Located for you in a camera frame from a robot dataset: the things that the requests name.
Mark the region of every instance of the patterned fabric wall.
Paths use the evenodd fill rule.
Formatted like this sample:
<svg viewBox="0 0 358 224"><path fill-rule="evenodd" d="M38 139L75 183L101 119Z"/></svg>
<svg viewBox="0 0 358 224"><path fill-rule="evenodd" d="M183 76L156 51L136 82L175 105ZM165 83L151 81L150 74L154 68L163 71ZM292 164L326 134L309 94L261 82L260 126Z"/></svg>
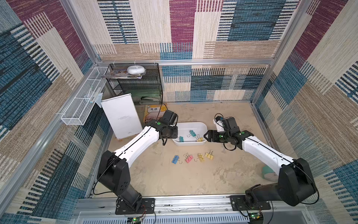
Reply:
<svg viewBox="0 0 358 224"><path fill-rule="evenodd" d="M109 128L97 105L85 125L63 124L0 223L68 223L86 195Z"/></svg>
<svg viewBox="0 0 358 224"><path fill-rule="evenodd" d="M309 162L325 224L358 222L357 9L314 0L256 102L275 147Z"/></svg>
<svg viewBox="0 0 358 224"><path fill-rule="evenodd" d="M0 0L0 188L91 66L59 0Z"/></svg>
<svg viewBox="0 0 358 224"><path fill-rule="evenodd" d="M298 2L72 1L103 61L271 58ZM249 100L266 66L163 66L164 101Z"/></svg>
<svg viewBox="0 0 358 224"><path fill-rule="evenodd" d="M0 0L0 188L92 62L60 1ZM95 107L63 125L0 223L61 223L83 197L109 130Z"/></svg>

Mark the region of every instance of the white robot arm segment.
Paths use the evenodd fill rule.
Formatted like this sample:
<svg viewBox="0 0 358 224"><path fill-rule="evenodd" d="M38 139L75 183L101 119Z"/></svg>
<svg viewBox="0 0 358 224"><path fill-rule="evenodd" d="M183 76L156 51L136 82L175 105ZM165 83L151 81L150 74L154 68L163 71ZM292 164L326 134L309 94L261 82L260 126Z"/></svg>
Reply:
<svg viewBox="0 0 358 224"><path fill-rule="evenodd" d="M120 159L125 158L128 166L131 167L135 159L144 152L146 148L158 140L159 132L151 126L146 126L134 139L114 152Z"/></svg>
<svg viewBox="0 0 358 224"><path fill-rule="evenodd" d="M282 165L288 165L293 162L292 157L274 150L255 136L250 136L242 141L242 149L268 165L277 175L280 173Z"/></svg>
<svg viewBox="0 0 358 224"><path fill-rule="evenodd" d="M223 123L221 122L221 120L218 120L218 122L216 122L215 119L214 119L213 122L214 122L218 132L223 132L224 131Z"/></svg>

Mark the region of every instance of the white box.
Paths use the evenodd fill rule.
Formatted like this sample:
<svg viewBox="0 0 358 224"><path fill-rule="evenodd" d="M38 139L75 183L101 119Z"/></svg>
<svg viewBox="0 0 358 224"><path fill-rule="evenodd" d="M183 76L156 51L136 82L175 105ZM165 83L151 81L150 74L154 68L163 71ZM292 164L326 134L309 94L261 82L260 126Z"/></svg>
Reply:
<svg viewBox="0 0 358 224"><path fill-rule="evenodd" d="M200 146L205 144L207 141L204 138L204 134L208 131L208 128L203 122L183 122L178 123L178 138L173 139L174 143L177 146ZM197 138L189 136L189 131L193 130L196 135L199 135L200 138L203 138L202 142L197 142ZM179 142L179 137L182 136L184 142Z"/></svg>
<svg viewBox="0 0 358 224"><path fill-rule="evenodd" d="M117 139L143 130L130 93L102 100L101 105Z"/></svg>

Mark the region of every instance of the white round device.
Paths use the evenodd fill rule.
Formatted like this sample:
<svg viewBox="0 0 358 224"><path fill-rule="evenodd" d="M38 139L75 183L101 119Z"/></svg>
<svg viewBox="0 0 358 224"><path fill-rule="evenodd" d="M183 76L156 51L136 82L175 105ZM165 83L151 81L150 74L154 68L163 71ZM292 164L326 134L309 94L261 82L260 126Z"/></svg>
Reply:
<svg viewBox="0 0 358 224"><path fill-rule="evenodd" d="M127 68L127 72L131 75L143 74L145 72L145 69L141 65L132 65Z"/></svg>

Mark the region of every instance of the black wire mesh shelf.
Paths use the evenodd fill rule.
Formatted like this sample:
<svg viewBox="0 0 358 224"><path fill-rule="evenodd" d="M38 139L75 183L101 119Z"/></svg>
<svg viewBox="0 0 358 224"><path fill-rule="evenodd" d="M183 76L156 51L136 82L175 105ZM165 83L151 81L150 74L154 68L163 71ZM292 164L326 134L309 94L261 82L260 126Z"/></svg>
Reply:
<svg viewBox="0 0 358 224"><path fill-rule="evenodd" d="M110 64L108 71L127 69L141 65L146 69L141 79L107 78L114 93L119 96L130 93L135 105L157 105L163 102L163 88L157 63Z"/></svg>

